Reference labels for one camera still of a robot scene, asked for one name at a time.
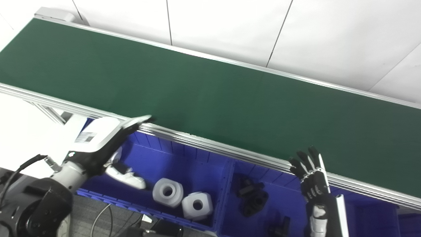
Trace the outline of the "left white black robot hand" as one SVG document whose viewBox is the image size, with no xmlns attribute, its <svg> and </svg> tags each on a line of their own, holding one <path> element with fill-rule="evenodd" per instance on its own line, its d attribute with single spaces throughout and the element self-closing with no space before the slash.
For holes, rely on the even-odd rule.
<svg viewBox="0 0 421 237">
<path fill-rule="evenodd" d="M 143 190 L 146 182 L 129 166 L 120 163 L 122 145 L 151 115 L 118 120 L 102 117 L 93 120 L 76 137 L 62 163 L 61 171 L 53 179 L 70 190 L 80 188 L 89 178 L 107 174 L 111 178 Z"/>
</svg>

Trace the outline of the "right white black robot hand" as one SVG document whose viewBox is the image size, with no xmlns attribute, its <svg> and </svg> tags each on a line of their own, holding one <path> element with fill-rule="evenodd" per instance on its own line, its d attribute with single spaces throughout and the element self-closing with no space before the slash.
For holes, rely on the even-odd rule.
<svg viewBox="0 0 421 237">
<path fill-rule="evenodd" d="M 333 195 L 321 153 L 316 147 L 308 153 L 299 150 L 289 159 L 289 170 L 300 180 L 306 201 L 305 237 L 348 237 L 348 222 L 343 195 Z"/>
</svg>

